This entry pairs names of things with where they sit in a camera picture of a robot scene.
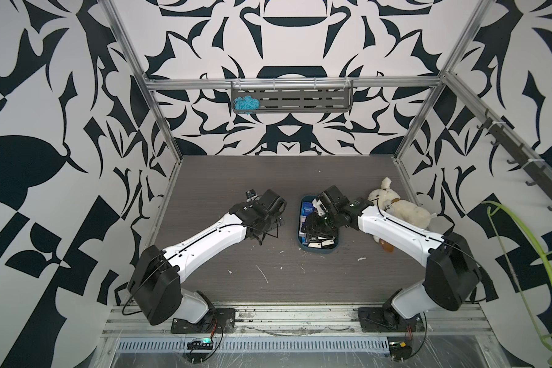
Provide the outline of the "blue barcode tissue pack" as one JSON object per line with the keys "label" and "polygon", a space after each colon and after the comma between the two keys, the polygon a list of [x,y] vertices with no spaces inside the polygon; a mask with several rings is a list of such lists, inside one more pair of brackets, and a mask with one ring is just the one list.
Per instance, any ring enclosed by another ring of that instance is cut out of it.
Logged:
{"label": "blue barcode tissue pack", "polygon": [[303,201],[301,203],[301,216],[309,216],[314,211],[315,209],[311,201]]}

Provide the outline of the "teal plastic storage box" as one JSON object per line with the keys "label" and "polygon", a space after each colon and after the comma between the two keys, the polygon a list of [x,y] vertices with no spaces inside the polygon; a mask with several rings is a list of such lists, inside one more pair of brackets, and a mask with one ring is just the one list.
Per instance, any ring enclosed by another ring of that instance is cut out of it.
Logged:
{"label": "teal plastic storage box", "polygon": [[301,250],[323,255],[330,254],[339,245],[339,231],[336,231],[334,235],[329,238],[320,236],[311,238],[307,236],[303,230],[306,218],[311,213],[316,212],[316,209],[312,204],[315,198],[315,195],[306,195],[301,199],[299,207],[299,223],[297,227],[297,242],[299,243]]}

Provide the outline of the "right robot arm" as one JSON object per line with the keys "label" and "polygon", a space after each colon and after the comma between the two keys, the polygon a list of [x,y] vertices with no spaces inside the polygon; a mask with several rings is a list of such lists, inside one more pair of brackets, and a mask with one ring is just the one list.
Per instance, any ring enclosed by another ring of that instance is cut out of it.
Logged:
{"label": "right robot arm", "polygon": [[336,186],[315,196],[300,225],[309,248],[331,247],[340,228],[348,227],[398,249],[422,265],[424,279],[397,291],[382,308],[389,325],[441,308],[457,311],[481,282],[481,267],[468,242],[458,234],[428,230],[431,214],[400,198],[385,182],[369,196],[350,201]]}

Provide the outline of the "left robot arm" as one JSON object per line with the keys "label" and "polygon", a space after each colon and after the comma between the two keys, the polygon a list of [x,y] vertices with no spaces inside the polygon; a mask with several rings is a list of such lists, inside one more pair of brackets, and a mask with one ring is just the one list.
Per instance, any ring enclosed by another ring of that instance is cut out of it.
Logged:
{"label": "left robot arm", "polygon": [[222,251],[245,239],[262,243],[276,238],[286,200],[273,190],[259,195],[246,193],[245,202],[228,210],[217,222],[187,240],[159,249],[155,245],[140,255],[127,285],[129,302],[135,302],[150,325],[176,318],[190,324],[204,324],[214,313],[212,302],[200,291],[182,288],[182,283],[199,267]]}

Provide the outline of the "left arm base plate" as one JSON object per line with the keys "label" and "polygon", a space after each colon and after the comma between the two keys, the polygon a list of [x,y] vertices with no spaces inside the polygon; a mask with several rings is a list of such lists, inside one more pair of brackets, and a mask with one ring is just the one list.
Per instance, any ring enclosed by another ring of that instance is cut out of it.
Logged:
{"label": "left arm base plate", "polygon": [[186,320],[173,318],[172,334],[211,334],[212,331],[231,333],[235,328],[236,310],[234,308],[216,308],[210,310],[200,322],[191,324]]}

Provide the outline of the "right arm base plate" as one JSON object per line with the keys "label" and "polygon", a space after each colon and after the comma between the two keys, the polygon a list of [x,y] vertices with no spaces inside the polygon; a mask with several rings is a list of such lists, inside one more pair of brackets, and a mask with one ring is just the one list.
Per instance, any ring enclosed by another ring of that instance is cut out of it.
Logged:
{"label": "right arm base plate", "polygon": [[391,308],[361,307],[357,310],[360,328],[365,333],[407,333],[424,329],[423,318],[420,314],[405,319],[400,317]]}

